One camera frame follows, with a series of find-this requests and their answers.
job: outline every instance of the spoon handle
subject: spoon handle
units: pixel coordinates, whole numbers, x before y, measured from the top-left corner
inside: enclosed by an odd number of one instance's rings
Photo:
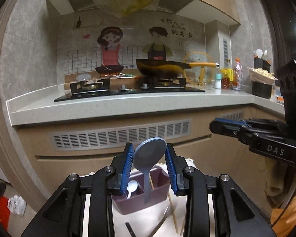
[[[149,171],[144,173],[144,182],[145,182],[145,204],[151,202],[151,185],[149,180]]]

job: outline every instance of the white countertop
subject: white countertop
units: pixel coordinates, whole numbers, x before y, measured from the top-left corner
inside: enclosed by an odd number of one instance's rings
[[[56,85],[8,100],[7,110],[12,126],[251,103],[284,115],[284,105],[245,92],[205,91],[125,94],[54,102],[65,94],[64,85]]]

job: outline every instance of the teal lid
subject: teal lid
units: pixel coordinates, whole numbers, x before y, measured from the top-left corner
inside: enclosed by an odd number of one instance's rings
[[[221,80],[222,79],[222,74],[220,74],[220,73],[216,74],[216,79]]]

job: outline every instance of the gray spoon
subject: gray spoon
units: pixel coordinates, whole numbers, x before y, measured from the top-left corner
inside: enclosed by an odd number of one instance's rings
[[[166,141],[155,137],[142,142],[135,149],[133,165],[144,174],[145,204],[151,202],[150,169],[163,157],[166,148]]]

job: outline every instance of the gas stove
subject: gas stove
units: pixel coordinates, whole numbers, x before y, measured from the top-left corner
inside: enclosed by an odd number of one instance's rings
[[[160,93],[160,92],[205,92],[197,88],[187,87],[185,78],[177,79],[158,79],[141,78],[140,85],[135,88],[127,88],[126,85],[120,85],[119,89],[113,88],[112,79],[100,79],[94,84],[87,84],[87,81],[81,81],[70,84],[69,93],[57,98],[54,102],[83,99],[90,97],[102,97],[108,95],[136,94],[136,93]]]

